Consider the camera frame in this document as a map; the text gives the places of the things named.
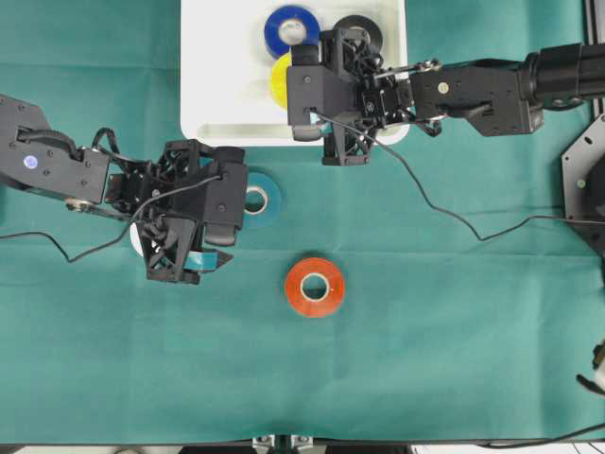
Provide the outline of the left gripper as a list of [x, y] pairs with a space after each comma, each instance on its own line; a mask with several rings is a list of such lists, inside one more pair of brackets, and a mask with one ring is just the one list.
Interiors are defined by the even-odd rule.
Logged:
[[203, 246], [192, 249], [195, 222], [172, 218], [160, 205], [161, 199], [185, 189], [160, 177], [159, 160], [120, 159], [122, 171], [109, 177], [105, 202], [127, 217], [129, 227], [137, 226], [149, 280], [196, 285], [204, 273], [216, 271], [233, 256]]

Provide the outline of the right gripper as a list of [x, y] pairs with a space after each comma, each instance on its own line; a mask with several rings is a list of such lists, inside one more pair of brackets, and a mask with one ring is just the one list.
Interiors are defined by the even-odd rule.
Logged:
[[382, 43], [382, 32], [365, 26], [320, 34], [321, 64], [337, 77], [320, 108], [325, 166], [367, 164], [378, 132], [414, 119], [409, 83], [384, 68]]

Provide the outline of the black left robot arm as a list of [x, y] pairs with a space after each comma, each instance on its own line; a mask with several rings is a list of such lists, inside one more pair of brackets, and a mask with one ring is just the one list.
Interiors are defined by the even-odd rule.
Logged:
[[1, 183], [124, 225], [116, 238], [67, 255], [69, 263], [136, 235], [147, 279], [198, 284], [233, 258], [225, 250], [244, 223], [244, 157], [242, 148], [185, 139], [167, 142], [155, 161], [130, 158], [110, 128], [79, 146], [39, 106], [1, 97]]

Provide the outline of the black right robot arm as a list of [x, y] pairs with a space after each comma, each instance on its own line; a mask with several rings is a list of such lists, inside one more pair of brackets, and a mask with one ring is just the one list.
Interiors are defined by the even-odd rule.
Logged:
[[429, 136], [441, 133], [443, 119], [462, 119], [486, 137], [532, 134], [545, 112], [565, 112], [604, 98], [604, 43], [567, 44], [529, 53], [523, 61], [482, 59], [442, 65], [437, 60], [384, 69], [363, 44], [348, 46], [354, 76], [349, 111], [328, 113], [307, 107], [311, 118], [330, 123], [330, 138], [367, 151], [378, 145], [398, 159], [430, 209], [454, 218], [486, 242], [521, 229], [533, 220], [569, 225], [604, 261], [604, 151], [595, 158], [562, 154], [563, 215], [528, 215], [517, 224], [482, 236], [463, 215], [432, 202], [403, 156], [383, 145], [376, 134], [403, 123]]

